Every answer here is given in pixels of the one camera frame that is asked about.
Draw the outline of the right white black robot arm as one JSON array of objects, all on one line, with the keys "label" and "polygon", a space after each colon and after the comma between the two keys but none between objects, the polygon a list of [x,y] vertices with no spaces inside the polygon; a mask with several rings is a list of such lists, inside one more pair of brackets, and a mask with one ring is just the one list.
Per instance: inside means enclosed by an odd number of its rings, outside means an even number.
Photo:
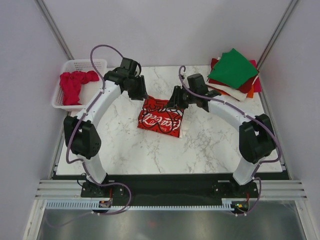
[{"label": "right white black robot arm", "polygon": [[209,90],[201,74],[187,77],[188,86],[176,85],[166,107],[184,110],[191,104],[214,114],[238,131],[240,162],[233,172],[229,191],[235,197],[247,191],[259,166],[277,147],[270,118],[266,114],[252,116],[229,103],[216,90]]}]

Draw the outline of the white coca-cola t-shirt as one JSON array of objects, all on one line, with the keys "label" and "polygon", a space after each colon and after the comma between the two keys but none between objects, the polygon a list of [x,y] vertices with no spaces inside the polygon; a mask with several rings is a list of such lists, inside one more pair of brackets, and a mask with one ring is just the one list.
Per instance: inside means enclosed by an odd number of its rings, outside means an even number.
[{"label": "white coca-cola t-shirt", "polygon": [[184,109],[167,108],[168,100],[149,96],[138,115],[137,127],[175,138],[182,138]]}]

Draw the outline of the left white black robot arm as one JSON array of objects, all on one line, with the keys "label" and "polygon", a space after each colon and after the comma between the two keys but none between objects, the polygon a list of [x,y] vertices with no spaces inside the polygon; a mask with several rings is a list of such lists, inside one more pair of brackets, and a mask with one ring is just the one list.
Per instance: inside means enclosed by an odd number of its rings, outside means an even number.
[{"label": "left white black robot arm", "polygon": [[124,57],[119,67],[101,76],[101,86],[88,104],[75,116],[67,116],[63,121],[66,162],[81,163],[86,178],[93,183],[92,191],[99,197],[109,193],[110,185],[105,181],[107,173],[99,157],[102,140],[97,128],[105,112],[123,92],[127,92],[132,100],[148,98],[141,71],[137,61]]}]

